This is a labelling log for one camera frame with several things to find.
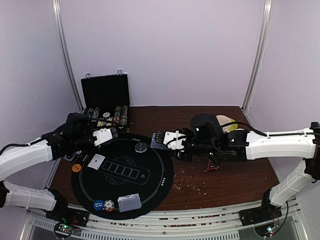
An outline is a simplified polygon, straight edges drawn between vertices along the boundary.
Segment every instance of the black round mat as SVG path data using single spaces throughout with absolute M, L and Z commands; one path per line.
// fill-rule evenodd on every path
M 146 143 L 147 150 L 136 152 L 138 143 Z M 150 144 L 151 139 L 146 136 L 119 134 L 97 152 L 105 157 L 98 170 L 88 167 L 95 153 L 82 153 L 74 163 L 81 165 L 81 170 L 71 174 L 72 190 L 78 202 L 90 213 L 113 220 L 133 219 L 155 209 L 170 191 L 174 166 L 167 152 L 150 148 Z M 119 212 L 118 198 L 131 194 L 139 194 L 142 207 Z M 108 200 L 114 203 L 113 211 L 94 208 L 95 202 Z

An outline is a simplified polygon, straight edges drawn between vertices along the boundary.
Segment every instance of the playing card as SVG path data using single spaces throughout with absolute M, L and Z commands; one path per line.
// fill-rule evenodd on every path
M 92 158 L 92 160 L 88 164 L 88 168 L 92 168 L 95 170 L 98 170 L 100 165 L 103 163 L 105 160 L 105 156 L 102 156 L 100 154 L 95 154 Z

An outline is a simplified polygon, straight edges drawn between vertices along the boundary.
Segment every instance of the white backdrop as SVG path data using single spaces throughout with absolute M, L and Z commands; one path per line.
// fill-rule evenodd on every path
M 51 132 L 78 111 L 68 82 L 51 1 L 0 1 L 0 149 Z M 53 161 L 8 177 L 44 188 Z M 0 239 L 20 239 L 26 209 L 0 209 Z
M 240 106 L 264 0 L 61 0 L 74 77 L 129 73 L 131 105 Z
M 320 122 L 320 1 L 273 2 L 270 36 L 248 117 L 262 131 L 307 128 Z M 270 162 L 282 181 L 300 160 L 282 157 Z M 297 200 L 310 239 L 319 240 L 319 183 L 310 183 Z

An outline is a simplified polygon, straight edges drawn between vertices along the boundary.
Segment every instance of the blue poker chip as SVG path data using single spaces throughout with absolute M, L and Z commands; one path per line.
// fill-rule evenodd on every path
M 107 211 L 107 212 L 111 212 L 115 209 L 115 204 L 113 201 L 111 200 L 107 200 L 104 202 L 104 209 Z
M 104 209 L 104 201 L 102 200 L 97 200 L 93 203 L 93 208 L 94 210 L 101 211 Z

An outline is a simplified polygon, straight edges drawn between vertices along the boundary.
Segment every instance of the brown tabletop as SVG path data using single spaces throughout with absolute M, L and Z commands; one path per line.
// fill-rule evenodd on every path
M 189 128 L 190 119 L 200 113 L 226 115 L 247 123 L 237 106 L 148 106 L 130 108 L 130 132 L 151 138 L 158 131 Z M 208 159 L 193 157 L 192 162 L 173 159 L 174 181 L 159 211 L 227 206 L 262 199 L 263 193 L 277 185 L 278 179 L 267 158 L 247 162 L 222 162 L 219 170 L 207 172 Z M 71 187 L 72 162 L 61 161 L 51 188 L 71 204 L 78 205 Z

